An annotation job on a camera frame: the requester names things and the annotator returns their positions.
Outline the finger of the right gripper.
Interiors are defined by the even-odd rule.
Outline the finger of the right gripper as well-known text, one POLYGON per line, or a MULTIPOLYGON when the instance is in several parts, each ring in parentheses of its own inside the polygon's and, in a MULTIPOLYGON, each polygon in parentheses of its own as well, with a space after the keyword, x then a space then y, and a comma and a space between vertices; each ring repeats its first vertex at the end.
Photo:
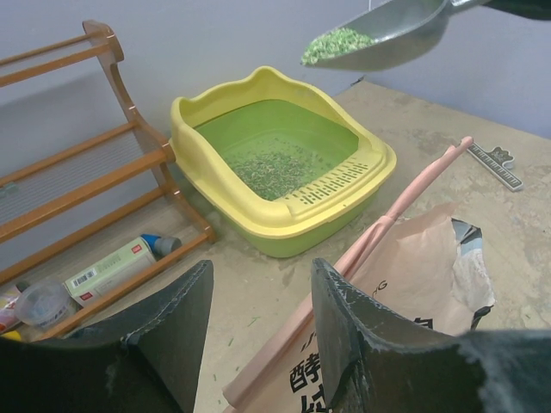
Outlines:
POLYGON ((491 0, 486 7, 535 21, 551 20, 551 0, 491 0))

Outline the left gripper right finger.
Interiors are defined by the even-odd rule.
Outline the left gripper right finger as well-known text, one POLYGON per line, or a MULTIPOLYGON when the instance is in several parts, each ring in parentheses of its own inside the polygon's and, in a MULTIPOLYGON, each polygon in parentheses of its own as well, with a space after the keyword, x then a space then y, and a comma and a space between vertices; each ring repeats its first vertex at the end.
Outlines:
POLYGON ((326 260, 312 264, 312 299, 325 400, 335 412, 453 412, 443 378, 446 341, 352 286, 326 260))

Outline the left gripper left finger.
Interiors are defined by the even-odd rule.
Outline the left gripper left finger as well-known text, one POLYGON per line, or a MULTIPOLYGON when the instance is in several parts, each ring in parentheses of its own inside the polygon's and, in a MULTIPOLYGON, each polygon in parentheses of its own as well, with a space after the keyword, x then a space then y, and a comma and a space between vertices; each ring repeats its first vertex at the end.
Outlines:
POLYGON ((203 260, 166 287, 73 338, 94 345, 75 412, 191 412, 214 291, 203 260))

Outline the pink cat litter bag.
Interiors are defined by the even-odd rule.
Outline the pink cat litter bag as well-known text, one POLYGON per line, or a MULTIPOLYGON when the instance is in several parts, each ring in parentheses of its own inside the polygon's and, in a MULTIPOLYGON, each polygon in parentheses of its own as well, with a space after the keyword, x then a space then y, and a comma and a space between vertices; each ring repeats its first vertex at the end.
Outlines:
MULTIPOLYGON (((495 305, 480 230, 443 204, 405 219, 404 211, 472 144, 450 146, 402 192, 339 258, 336 270, 353 287, 417 325, 458 336, 475 329, 495 305)), ((326 322, 302 301, 223 391, 230 412, 328 411, 326 322)))

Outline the silver metal scoop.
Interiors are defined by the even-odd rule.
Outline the silver metal scoop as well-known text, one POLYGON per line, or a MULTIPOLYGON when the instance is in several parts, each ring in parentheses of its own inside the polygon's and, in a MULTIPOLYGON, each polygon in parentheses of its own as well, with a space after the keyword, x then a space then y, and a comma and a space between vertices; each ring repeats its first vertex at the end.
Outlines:
POLYGON ((483 4, 483 1, 388 1, 334 28, 351 28, 366 34, 375 40, 373 45, 304 66, 367 72, 402 65, 434 48, 452 16, 483 4))

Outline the metal bag clip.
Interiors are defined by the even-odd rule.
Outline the metal bag clip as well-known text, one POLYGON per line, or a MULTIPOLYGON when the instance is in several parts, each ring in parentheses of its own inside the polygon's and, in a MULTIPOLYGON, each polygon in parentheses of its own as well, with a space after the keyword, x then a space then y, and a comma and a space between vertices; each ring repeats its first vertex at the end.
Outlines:
POLYGON ((467 152, 511 192, 523 189, 523 182, 511 172, 515 158, 509 151, 500 146, 485 151, 481 146, 472 143, 467 152))

